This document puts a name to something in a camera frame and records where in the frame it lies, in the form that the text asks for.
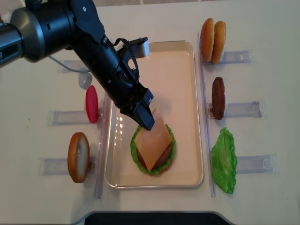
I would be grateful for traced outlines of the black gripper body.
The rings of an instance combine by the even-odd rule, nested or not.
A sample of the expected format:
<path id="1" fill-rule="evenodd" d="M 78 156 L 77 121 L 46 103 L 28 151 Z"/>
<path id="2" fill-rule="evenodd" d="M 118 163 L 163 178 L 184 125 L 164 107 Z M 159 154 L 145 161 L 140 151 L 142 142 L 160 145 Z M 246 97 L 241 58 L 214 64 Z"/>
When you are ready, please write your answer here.
<path id="1" fill-rule="evenodd" d="M 118 38 L 112 43 L 104 36 L 97 44 L 84 35 L 72 43 L 72 48 L 116 106 L 135 112 L 137 103 L 149 103 L 145 101 L 147 89 L 139 82 L 139 67 L 128 42 Z"/>

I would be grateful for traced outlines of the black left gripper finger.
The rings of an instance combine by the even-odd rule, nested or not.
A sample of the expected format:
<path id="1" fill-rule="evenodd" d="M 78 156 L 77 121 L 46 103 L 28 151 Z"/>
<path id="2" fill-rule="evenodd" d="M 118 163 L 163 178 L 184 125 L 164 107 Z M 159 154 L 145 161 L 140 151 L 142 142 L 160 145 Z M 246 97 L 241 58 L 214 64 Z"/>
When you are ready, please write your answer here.
<path id="1" fill-rule="evenodd" d="M 135 119 L 146 130 L 151 130 L 155 121 L 148 105 L 142 102 L 135 107 Z"/>

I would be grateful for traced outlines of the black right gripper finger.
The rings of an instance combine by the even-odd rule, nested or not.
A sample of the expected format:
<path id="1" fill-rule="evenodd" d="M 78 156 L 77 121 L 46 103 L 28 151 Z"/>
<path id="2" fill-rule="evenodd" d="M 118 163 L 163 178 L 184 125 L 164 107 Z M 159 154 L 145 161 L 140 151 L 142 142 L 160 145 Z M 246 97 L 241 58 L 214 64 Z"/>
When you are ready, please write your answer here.
<path id="1" fill-rule="evenodd" d="M 135 115 L 134 110 L 130 108 L 122 108 L 120 109 L 120 113 L 130 117 L 133 119 L 135 122 L 137 122 L 140 125 L 140 119 L 138 116 Z"/>

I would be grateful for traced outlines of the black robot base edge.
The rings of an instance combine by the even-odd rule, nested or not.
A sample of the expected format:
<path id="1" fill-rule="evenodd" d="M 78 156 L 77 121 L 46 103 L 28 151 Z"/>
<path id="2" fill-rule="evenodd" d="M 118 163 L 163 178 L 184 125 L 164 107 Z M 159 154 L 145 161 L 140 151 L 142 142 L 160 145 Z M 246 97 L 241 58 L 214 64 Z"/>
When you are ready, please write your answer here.
<path id="1" fill-rule="evenodd" d="M 212 211 L 92 211 L 71 225 L 232 225 Z"/>

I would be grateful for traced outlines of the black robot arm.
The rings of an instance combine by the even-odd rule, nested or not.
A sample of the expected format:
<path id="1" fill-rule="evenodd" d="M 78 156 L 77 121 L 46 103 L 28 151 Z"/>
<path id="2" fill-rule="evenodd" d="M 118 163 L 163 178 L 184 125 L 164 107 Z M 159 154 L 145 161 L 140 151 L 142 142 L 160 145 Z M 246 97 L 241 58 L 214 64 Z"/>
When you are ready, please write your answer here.
<path id="1" fill-rule="evenodd" d="M 91 0 L 28 0 L 0 24 L 0 64 L 16 59 L 38 62 L 66 49 L 73 50 L 104 88 L 121 113 L 151 130 L 151 91 L 139 82 L 139 68 L 128 62 L 149 54 L 146 37 L 122 42 L 116 50 L 105 35 Z"/>

